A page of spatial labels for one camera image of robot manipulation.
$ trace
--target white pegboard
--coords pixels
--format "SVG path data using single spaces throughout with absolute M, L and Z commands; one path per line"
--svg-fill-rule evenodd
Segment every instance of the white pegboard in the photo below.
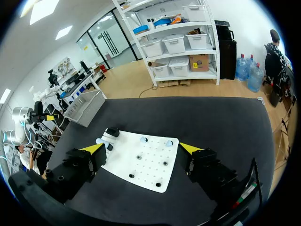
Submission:
M 148 141 L 141 142 L 141 137 Z M 173 142 L 171 147 L 166 147 L 168 140 Z M 102 167 L 130 183 L 163 193 L 173 172 L 178 144 L 176 138 L 120 131 L 112 143 L 112 151 L 107 151 L 107 162 Z

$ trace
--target glass wall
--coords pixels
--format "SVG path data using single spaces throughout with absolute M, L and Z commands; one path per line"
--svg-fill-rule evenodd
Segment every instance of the glass wall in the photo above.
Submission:
M 92 40 L 90 39 L 89 35 L 87 33 L 85 33 L 80 40 L 77 42 L 77 44 L 79 45 L 80 49 L 82 50 L 85 59 L 87 59 L 89 61 L 89 63 L 98 63 L 98 64 L 103 64 L 104 60 L 101 56 L 101 54 L 99 53 L 99 51 L 97 51 L 97 47 L 94 45 L 94 43 L 92 42 Z
M 108 69 L 142 58 L 117 9 L 95 22 L 77 44 L 91 63 L 105 64 Z
M 137 58 L 142 59 L 142 56 L 137 48 L 137 45 L 135 44 L 135 41 L 134 41 L 130 31 L 128 30 L 126 23 L 122 19 L 120 13 L 118 12 L 117 9 L 114 9 L 113 13 L 114 13 L 114 15 L 116 15 L 116 19 L 118 20 L 122 30 L 124 31 L 125 36 L 129 40 L 134 52 L 136 53 Z M 138 20 L 138 17 L 136 16 L 136 14 L 134 12 L 128 12 L 128 13 L 126 13 L 126 15 L 127 15 L 128 22 L 130 23 L 130 25 L 133 29 L 141 26 L 141 24 Z

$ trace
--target white shelving unit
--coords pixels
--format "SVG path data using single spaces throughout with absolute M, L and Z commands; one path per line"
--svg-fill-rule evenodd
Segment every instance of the white shelving unit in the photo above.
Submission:
M 219 52 L 219 42 L 217 37 L 217 30 L 214 22 L 213 15 L 209 8 L 207 0 L 128 0 L 122 6 L 128 4 L 129 7 L 122 9 L 121 3 L 125 0 L 112 0 L 115 4 L 117 10 L 121 14 L 125 24 L 127 25 L 133 39 L 138 47 L 138 50 L 143 58 L 145 66 L 150 74 L 151 80 L 154 86 L 157 86 L 158 81 L 170 81 L 170 80 L 183 80 L 183 79 L 216 79 L 216 84 L 220 84 L 220 52 Z M 149 30 L 138 35 L 135 35 L 133 28 L 131 27 L 128 18 L 129 14 L 134 14 L 137 16 L 141 25 L 147 24 L 146 18 L 151 16 L 171 16 L 178 13 L 183 13 L 182 7 L 185 5 L 198 5 L 202 4 L 206 6 L 207 21 L 196 21 L 196 22 L 186 22 L 180 24 L 174 24 L 169 26 L 164 26 Z M 149 40 L 154 37 L 164 37 L 173 33 L 183 33 L 187 34 L 196 28 L 203 28 L 208 34 L 207 38 L 207 48 L 206 49 L 196 49 L 192 50 L 189 44 L 185 44 L 186 51 L 183 53 L 169 54 L 167 50 L 160 55 L 154 57 L 147 57 L 141 48 L 141 44 L 138 39 L 146 36 Z M 172 74 L 164 78 L 156 78 L 151 68 L 148 66 L 149 61 L 155 61 L 158 59 L 163 59 L 167 57 L 178 57 L 178 56 L 188 56 L 188 55 L 198 55 L 198 54 L 210 54 L 212 55 L 211 65 L 208 72 L 189 72 L 189 76 L 175 77 Z

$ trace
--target ceiling light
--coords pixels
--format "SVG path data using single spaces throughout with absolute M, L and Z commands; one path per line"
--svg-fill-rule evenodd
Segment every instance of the ceiling light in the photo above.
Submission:
M 32 16 L 29 25 L 37 22 L 38 20 L 53 14 L 59 0 L 42 0 L 34 4 L 32 9 Z
M 0 104 L 4 104 L 10 94 L 10 89 L 6 89 L 0 99 Z
M 59 38 L 65 36 L 66 34 L 69 33 L 69 31 L 71 30 L 71 28 L 73 27 L 73 25 L 69 26 L 69 27 L 66 27 L 62 30 L 60 30 L 55 38 L 55 40 L 58 40 Z
M 108 19 L 110 19 L 112 16 L 105 16 L 103 19 L 100 20 L 100 22 L 106 21 Z
M 38 0 L 27 0 L 27 2 L 25 3 L 25 5 L 23 7 L 23 11 L 22 11 L 20 17 L 25 16 L 37 1 Z

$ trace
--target person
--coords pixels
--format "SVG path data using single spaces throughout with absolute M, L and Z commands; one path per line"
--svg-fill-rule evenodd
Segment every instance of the person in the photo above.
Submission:
M 20 153 L 21 163 L 28 169 L 33 169 L 37 174 L 43 175 L 51 157 L 51 151 L 44 151 L 33 160 L 33 150 L 23 145 L 15 146 Z
M 281 71 L 282 71 L 281 81 L 284 84 L 285 96 L 288 97 L 288 96 L 290 96 L 289 87 L 288 87 L 289 77 L 285 71 L 285 69 L 287 67 L 285 57 L 283 56 L 282 52 L 278 49 L 278 46 L 280 44 L 280 37 L 279 37 L 279 34 L 274 29 L 270 30 L 270 34 L 272 37 L 272 42 L 267 44 L 267 47 L 269 49 L 271 49 L 279 57 L 280 64 L 281 64 Z

